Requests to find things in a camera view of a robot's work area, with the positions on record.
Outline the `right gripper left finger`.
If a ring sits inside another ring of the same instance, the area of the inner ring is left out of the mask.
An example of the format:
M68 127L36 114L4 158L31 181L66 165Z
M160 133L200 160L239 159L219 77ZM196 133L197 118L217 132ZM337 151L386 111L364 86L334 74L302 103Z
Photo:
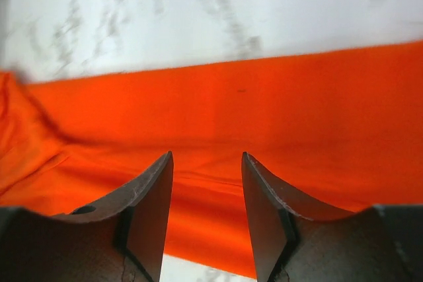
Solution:
M158 281L173 186L165 153L70 214L1 209L2 281Z

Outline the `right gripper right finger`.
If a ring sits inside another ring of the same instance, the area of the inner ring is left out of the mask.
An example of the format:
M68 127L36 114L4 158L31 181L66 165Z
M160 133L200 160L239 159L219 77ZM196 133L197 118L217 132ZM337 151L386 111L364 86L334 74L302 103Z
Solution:
M351 212L320 201L242 156L258 281L421 281L422 206Z

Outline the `orange t shirt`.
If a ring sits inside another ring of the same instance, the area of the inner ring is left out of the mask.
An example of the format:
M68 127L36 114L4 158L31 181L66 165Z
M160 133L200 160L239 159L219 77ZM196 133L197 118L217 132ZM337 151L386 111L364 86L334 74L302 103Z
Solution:
M244 152L343 209L422 201L422 42L42 84L1 72L1 205L68 213L167 151L166 253L254 277Z

